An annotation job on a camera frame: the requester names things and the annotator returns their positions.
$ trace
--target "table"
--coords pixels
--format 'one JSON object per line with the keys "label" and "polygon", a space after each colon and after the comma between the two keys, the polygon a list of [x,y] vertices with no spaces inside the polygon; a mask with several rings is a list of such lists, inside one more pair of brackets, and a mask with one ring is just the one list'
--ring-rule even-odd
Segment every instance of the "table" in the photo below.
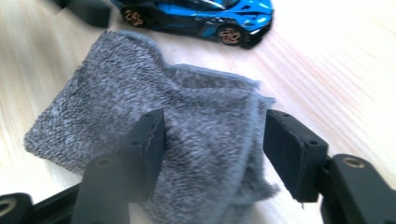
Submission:
{"label": "table", "polygon": [[[274,109],[292,114],[330,145],[371,162],[396,189],[396,3],[394,0],[273,0],[272,31],[254,49],[223,46],[127,25],[115,12],[110,30],[157,42],[170,64],[188,63],[262,82]],[[35,203],[77,184],[71,174],[23,149],[24,134],[81,64],[104,29],[56,13],[44,1],[0,5],[0,195],[27,192]],[[320,223],[318,204],[281,191],[257,203],[252,223]],[[143,213],[134,223],[149,223]]]}

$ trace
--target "microfiber cloth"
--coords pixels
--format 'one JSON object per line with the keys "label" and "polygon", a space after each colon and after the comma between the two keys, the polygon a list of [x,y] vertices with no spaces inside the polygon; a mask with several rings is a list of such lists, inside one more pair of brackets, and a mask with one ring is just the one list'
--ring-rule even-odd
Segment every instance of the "microfiber cloth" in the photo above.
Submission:
{"label": "microfiber cloth", "polygon": [[82,174],[117,145],[140,116],[163,108],[166,147],[152,198],[153,223],[243,224],[276,188],[263,179],[265,110],[274,102],[245,77],[169,65],[132,32],[106,31],[25,135],[38,157]]}

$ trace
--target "wood grain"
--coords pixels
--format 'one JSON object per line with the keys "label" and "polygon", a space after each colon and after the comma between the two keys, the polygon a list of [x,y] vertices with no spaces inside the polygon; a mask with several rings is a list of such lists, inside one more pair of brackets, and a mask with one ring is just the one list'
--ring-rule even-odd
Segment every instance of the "wood grain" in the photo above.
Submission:
{"label": "wood grain", "polygon": [[[330,154],[370,161],[396,189],[396,1],[273,0],[273,30],[256,48],[136,30],[114,13],[111,30],[150,36],[170,64],[188,63],[262,82],[275,109],[299,119],[330,144]],[[103,29],[44,1],[0,5],[0,195],[27,192],[35,203],[80,176],[23,149],[24,134],[81,64]],[[266,177],[279,183],[273,167]],[[252,223],[320,223],[282,191],[258,203]],[[134,223],[148,223],[138,216]]]}

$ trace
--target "car's front wheel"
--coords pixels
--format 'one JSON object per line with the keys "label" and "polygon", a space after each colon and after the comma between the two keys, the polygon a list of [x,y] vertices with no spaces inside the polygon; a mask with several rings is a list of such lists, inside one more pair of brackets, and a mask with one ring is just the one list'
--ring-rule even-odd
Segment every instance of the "car's front wheel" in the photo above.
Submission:
{"label": "car's front wheel", "polygon": [[134,27],[146,27],[147,25],[147,20],[146,17],[138,10],[131,8],[131,7],[125,7],[121,10],[121,15],[122,17],[128,21],[132,26]]}
{"label": "car's front wheel", "polygon": [[245,39],[241,29],[231,25],[221,26],[217,34],[219,41],[228,46],[239,46]]}

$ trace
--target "towel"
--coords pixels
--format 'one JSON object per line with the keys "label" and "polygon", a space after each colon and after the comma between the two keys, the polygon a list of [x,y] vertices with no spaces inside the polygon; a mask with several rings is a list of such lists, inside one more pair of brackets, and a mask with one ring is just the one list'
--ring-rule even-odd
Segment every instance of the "towel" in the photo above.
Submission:
{"label": "towel", "polygon": [[276,188],[262,173],[265,110],[274,99],[246,77],[167,64],[128,31],[101,34],[82,66],[25,135],[27,151],[82,174],[114,152],[141,115],[163,108],[166,153],[141,206],[158,224],[249,223]]}

